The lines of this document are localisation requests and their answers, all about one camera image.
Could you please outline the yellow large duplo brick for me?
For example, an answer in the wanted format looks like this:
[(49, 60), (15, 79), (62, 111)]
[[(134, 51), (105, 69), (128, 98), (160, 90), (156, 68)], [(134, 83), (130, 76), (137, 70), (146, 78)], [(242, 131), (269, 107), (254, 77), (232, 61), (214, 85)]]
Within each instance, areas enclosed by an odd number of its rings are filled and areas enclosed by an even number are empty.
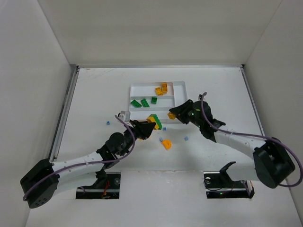
[(168, 114), (169, 119), (174, 120), (176, 118), (175, 114), (169, 112)]

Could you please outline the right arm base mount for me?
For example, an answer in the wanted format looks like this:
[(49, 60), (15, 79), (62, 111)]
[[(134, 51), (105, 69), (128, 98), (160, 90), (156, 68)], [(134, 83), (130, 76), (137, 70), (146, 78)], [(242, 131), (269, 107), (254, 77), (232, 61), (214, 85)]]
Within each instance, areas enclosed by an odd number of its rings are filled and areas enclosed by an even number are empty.
[(219, 171), (204, 172), (203, 184), (208, 199), (252, 199), (255, 190), (251, 181), (233, 181), (227, 174), (230, 166), (236, 162), (229, 162)]

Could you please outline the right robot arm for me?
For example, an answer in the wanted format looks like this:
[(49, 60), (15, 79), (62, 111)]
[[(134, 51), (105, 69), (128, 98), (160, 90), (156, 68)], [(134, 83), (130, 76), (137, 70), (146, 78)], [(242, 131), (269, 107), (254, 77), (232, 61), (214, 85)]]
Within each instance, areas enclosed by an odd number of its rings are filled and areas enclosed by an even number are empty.
[(293, 159), (297, 157), (276, 138), (249, 133), (239, 133), (228, 128), (226, 124), (213, 117), (209, 104), (204, 101), (206, 94), (199, 100), (171, 108), (174, 115), (182, 124), (192, 123), (208, 140), (228, 146), (252, 160), (252, 164), (241, 166), (231, 161), (216, 174), (224, 185), (231, 182), (246, 180), (260, 181), (268, 188), (284, 186), (282, 183), (295, 170)]

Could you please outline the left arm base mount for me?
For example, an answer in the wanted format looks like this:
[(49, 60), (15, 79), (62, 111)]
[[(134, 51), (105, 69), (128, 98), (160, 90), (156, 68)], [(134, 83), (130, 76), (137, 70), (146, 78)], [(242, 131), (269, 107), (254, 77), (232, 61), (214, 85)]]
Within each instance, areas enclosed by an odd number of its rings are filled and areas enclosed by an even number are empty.
[(77, 188), (77, 200), (117, 200), (120, 197), (121, 173), (107, 172), (91, 186)]

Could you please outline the green thin lego plate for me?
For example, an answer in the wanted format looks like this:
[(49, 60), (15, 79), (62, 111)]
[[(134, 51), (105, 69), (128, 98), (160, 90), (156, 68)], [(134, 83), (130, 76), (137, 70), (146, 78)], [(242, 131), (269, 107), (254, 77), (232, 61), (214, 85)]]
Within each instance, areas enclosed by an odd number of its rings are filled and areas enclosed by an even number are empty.
[(135, 107), (135, 108), (141, 108), (141, 107), (142, 107), (142, 105), (141, 105), (138, 101), (136, 101), (136, 100), (132, 100), (132, 101), (130, 102), (130, 104), (131, 104), (133, 107)]

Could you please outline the yellow rounded ladybug brick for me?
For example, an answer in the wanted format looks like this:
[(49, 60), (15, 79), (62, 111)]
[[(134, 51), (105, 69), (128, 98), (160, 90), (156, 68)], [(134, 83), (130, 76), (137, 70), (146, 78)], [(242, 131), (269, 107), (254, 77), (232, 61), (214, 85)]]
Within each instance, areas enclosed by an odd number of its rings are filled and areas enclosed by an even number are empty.
[(166, 94), (166, 93), (168, 92), (168, 85), (167, 85), (166, 82), (163, 82), (163, 83), (161, 84), (161, 90), (162, 90), (162, 93), (163, 93), (163, 94)]

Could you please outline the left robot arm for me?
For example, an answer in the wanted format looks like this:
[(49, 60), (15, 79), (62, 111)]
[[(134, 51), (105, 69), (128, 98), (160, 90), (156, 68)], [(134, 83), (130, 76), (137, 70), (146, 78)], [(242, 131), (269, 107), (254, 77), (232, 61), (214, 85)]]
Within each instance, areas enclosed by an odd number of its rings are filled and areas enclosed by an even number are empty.
[(124, 133), (115, 132), (105, 144), (90, 154), (66, 161), (38, 161), (20, 180), (23, 201), (30, 209), (46, 204), (53, 196), (72, 188), (99, 184), (107, 177), (105, 170), (128, 157), (137, 140), (148, 139), (155, 122), (130, 121)]

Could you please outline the yellow long duplo brick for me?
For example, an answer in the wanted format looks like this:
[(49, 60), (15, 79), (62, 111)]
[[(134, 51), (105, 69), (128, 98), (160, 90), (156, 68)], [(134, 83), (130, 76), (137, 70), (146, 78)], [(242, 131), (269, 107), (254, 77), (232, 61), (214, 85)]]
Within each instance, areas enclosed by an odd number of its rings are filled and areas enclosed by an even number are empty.
[(162, 96), (163, 95), (162, 89), (160, 87), (155, 88), (155, 92), (156, 92), (157, 96)]

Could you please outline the green square duplo brick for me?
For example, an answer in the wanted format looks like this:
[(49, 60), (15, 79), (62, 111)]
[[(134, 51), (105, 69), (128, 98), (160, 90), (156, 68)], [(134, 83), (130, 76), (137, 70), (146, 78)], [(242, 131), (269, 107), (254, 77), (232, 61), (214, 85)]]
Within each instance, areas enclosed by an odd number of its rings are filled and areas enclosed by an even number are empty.
[(151, 98), (151, 104), (157, 104), (157, 98), (156, 97), (152, 97)]

